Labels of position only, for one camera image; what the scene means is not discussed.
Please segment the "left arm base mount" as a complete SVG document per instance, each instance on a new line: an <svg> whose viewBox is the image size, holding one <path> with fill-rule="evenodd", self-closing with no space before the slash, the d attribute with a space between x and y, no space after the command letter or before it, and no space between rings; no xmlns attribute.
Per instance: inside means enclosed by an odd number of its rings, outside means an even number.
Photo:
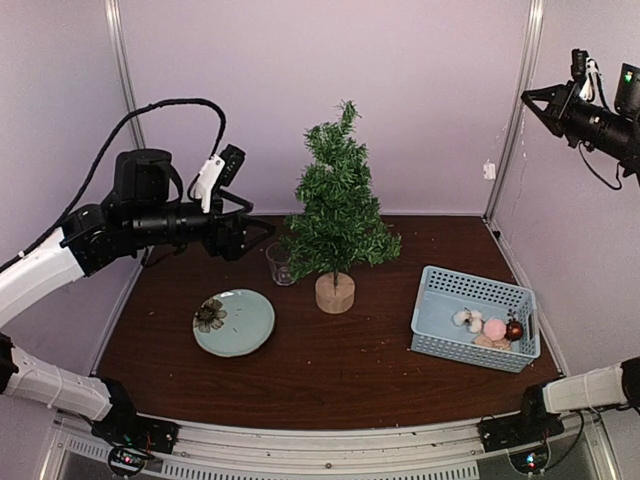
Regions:
<svg viewBox="0 0 640 480"><path fill-rule="evenodd" d="M179 425L138 413L125 387L116 380L97 377L107 389L110 409L102 420L89 420L91 433L112 447L136 453L143 460L154 453L171 454Z"/></svg>

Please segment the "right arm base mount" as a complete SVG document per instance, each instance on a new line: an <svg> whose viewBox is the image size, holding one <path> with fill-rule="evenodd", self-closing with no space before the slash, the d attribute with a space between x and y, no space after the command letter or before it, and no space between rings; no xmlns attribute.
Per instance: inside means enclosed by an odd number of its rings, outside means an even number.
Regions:
<svg viewBox="0 0 640 480"><path fill-rule="evenodd" d="M478 423L478 433L486 453L508 450L511 466L521 474L542 474L551 464L549 440L564 432L559 414L549 413L543 385L528 387L520 411Z"/></svg>

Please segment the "small green christmas tree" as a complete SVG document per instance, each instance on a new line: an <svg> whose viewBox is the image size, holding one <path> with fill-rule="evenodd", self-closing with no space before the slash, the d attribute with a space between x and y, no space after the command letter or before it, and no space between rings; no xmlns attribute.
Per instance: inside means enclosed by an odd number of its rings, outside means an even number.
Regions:
<svg viewBox="0 0 640 480"><path fill-rule="evenodd" d="M285 217L286 232L280 237L292 279L315 274L316 305L333 315L347 312L355 302L352 267L379 265L401 252L401 236L383 221L372 192L367 146L354 138L356 105L343 101L339 110L335 121L304 134L312 162L295 189L303 210Z"/></svg>

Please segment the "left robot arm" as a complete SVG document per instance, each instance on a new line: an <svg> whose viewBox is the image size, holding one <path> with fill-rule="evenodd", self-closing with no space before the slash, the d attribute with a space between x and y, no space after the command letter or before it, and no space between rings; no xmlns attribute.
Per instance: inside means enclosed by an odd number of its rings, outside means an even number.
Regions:
<svg viewBox="0 0 640 480"><path fill-rule="evenodd" d="M2 271L1 322L9 323L59 288L146 247L183 250L199 242L212 257L238 260L276 232L250 211L203 212L197 203L82 207ZM1 338L1 392L104 423L123 444L137 442L144 433L143 421L119 382L76 375L28 354L8 336Z"/></svg>

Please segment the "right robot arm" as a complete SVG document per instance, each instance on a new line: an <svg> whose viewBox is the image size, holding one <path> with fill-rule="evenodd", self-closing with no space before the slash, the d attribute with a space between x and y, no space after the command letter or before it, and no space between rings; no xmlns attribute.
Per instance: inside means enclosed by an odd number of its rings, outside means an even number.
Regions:
<svg viewBox="0 0 640 480"><path fill-rule="evenodd" d="M523 103L571 148L598 150L617 161L616 176L639 176L639 82L622 78L614 109L581 97L584 80L569 80L522 93ZM639 407L639 359L527 388L522 412L513 419L519 440L535 440L551 424L552 415L627 405Z"/></svg>

